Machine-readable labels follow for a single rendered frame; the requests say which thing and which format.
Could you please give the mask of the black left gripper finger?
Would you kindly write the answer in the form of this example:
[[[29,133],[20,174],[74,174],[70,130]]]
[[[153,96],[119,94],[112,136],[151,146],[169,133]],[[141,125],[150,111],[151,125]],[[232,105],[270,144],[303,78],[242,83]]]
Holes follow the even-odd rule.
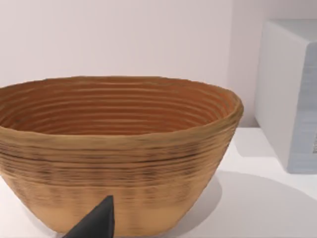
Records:
[[[114,200],[109,195],[68,231],[64,238],[114,238],[114,230]]]

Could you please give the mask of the brown woven basket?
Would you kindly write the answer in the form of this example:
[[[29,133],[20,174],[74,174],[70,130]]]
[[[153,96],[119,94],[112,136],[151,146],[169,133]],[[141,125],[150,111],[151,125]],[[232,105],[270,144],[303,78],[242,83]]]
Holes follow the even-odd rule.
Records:
[[[0,175],[58,233],[113,196],[117,236],[158,235],[207,187],[243,111],[228,89],[158,76],[1,87]]]

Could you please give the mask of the pale microwave oven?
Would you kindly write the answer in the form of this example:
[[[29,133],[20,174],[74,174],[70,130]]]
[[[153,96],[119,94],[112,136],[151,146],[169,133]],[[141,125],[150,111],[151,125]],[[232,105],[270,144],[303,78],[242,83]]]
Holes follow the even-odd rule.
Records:
[[[317,175],[317,19],[265,23],[255,118],[286,172]]]

